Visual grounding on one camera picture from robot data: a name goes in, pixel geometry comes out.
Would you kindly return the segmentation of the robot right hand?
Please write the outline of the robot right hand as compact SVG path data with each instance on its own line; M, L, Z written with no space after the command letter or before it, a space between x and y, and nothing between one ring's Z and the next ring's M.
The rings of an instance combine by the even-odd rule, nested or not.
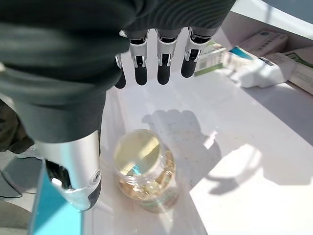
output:
M13 100L55 187L79 210L101 191L98 129L115 60L148 29L211 38L232 0L3 0L0 92Z

